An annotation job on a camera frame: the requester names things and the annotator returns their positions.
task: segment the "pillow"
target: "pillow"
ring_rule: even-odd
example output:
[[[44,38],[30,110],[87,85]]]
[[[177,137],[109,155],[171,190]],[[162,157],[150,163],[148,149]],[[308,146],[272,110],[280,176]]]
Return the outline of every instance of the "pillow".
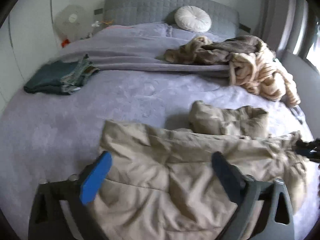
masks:
[[[211,28],[211,18],[196,6],[183,6],[174,15],[176,24],[186,31],[205,33]]]

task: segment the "wall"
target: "wall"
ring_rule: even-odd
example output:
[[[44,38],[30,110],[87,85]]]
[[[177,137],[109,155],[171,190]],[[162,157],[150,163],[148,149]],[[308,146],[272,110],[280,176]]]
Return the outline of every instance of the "wall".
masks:
[[[19,0],[0,29],[0,114],[13,94],[61,48],[53,30],[55,16],[69,4],[85,8],[89,22],[104,0]],[[257,26],[261,0],[214,0],[240,13],[240,22]]]
[[[320,138],[320,123],[318,109],[320,108],[320,75],[301,58],[290,52],[285,52],[283,66],[293,75],[301,97],[300,107],[306,115],[307,124],[314,138]]]

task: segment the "beige garment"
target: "beige garment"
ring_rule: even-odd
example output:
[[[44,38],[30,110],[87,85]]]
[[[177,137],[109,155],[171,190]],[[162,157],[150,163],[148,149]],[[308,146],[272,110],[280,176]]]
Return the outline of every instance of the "beige garment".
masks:
[[[262,108],[244,106],[237,110],[220,109],[206,105],[203,101],[195,101],[189,122],[196,133],[266,138],[268,117],[269,113]]]
[[[113,165],[92,215],[111,240],[215,239],[236,209],[212,171],[215,151],[257,180],[282,178],[297,211],[307,188],[307,160],[291,150],[299,137],[251,139],[106,121],[100,147],[111,152]]]
[[[233,53],[230,66],[230,84],[243,86],[248,92],[279,101],[285,94],[288,106],[300,104],[296,83],[291,74],[276,59],[274,52],[259,39],[260,50],[256,53]]]

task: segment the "fluffy blanket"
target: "fluffy blanket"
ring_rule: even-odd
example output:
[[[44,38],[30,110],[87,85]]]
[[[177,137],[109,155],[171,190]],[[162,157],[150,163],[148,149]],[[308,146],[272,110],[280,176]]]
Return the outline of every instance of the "fluffy blanket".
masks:
[[[193,38],[179,49],[168,49],[165,59],[175,64],[220,65],[229,63],[230,84],[279,101],[287,94],[288,106],[300,103],[292,75],[276,59],[267,44],[255,36],[240,36],[211,42],[206,36]]]
[[[265,136],[267,117],[262,109],[222,110],[197,101],[189,116],[197,133],[106,121],[100,147],[112,153],[113,166],[90,206],[92,215],[110,239],[214,239],[236,209],[212,171],[215,151],[257,180],[282,178],[297,211],[309,161],[292,151],[298,133],[246,136]],[[255,125],[247,129],[248,123]],[[219,135],[201,134],[213,124]],[[243,239],[258,213],[257,208]]]

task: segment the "red object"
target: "red object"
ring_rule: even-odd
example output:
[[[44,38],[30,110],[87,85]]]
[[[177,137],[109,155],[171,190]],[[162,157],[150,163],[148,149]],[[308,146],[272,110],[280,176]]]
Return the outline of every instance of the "red object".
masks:
[[[61,47],[65,47],[67,46],[68,44],[70,44],[70,41],[68,39],[64,40],[62,43],[61,43]]]

